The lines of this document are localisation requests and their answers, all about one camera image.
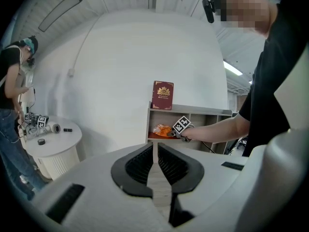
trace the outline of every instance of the orange object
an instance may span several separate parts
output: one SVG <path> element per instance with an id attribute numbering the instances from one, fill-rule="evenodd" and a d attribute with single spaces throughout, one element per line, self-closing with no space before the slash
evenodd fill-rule
<path id="1" fill-rule="evenodd" d="M 170 126 L 167 125 L 157 125 L 154 130 L 153 133 L 162 136 L 162 137 L 169 137 L 168 133 L 172 131 L 172 128 Z"/>

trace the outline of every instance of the ceiling light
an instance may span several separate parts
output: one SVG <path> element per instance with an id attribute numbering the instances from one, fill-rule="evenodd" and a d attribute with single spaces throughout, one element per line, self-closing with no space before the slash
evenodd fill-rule
<path id="1" fill-rule="evenodd" d="M 229 71 L 233 72 L 234 74 L 242 75 L 242 73 L 239 70 L 237 70 L 235 67 L 233 67 L 229 63 L 223 61 L 223 64 L 224 64 L 224 68 L 228 69 Z"/>
<path id="2" fill-rule="evenodd" d="M 83 0 L 63 0 L 44 18 L 39 25 L 39 30 L 45 32 L 59 17 L 81 1 Z"/>

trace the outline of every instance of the book cover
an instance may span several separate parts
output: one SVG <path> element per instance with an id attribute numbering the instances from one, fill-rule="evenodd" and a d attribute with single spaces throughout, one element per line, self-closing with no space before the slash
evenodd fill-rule
<path id="1" fill-rule="evenodd" d="M 151 108 L 171 110 L 173 103 L 174 84 L 154 81 Z"/>

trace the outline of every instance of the black t-shirt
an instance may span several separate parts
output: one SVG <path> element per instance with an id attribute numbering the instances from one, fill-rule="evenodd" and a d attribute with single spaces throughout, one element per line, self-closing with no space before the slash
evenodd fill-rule
<path id="1" fill-rule="evenodd" d="M 301 56 L 306 40 L 299 25 L 278 4 L 278 15 L 264 44 L 253 74 L 253 83 L 239 114 L 250 121 L 243 156 L 254 147 L 267 144 L 274 136 L 289 129 L 289 123 L 274 92 L 289 75 Z"/>
<path id="2" fill-rule="evenodd" d="M 18 48 L 3 49 L 0 53 L 0 81 L 6 76 L 9 67 L 20 65 L 20 50 Z M 5 82 L 0 87 L 0 108 L 14 109 L 12 99 L 8 99 L 4 93 Z"/>

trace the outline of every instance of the woman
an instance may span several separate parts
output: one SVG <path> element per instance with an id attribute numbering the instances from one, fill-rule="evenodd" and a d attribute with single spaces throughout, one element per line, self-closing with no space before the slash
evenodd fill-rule
<path id="1" fill-rule="evenodd" d="M 27 87 L 16 87 L 16 79 L 21 64 L 30 59 L 37 49 L 38 41 L 32 36 L 10 44 L 0 53 L 0 155 L 9 178 L 28 200 L 33 198 L 34 192 L 21 182 L 21 174 L 37 190 L 46 183 L 35 172 L 14 130 L 16 113 L 21 123 L 24 122 L 17 97 L 28 91 Z"/>

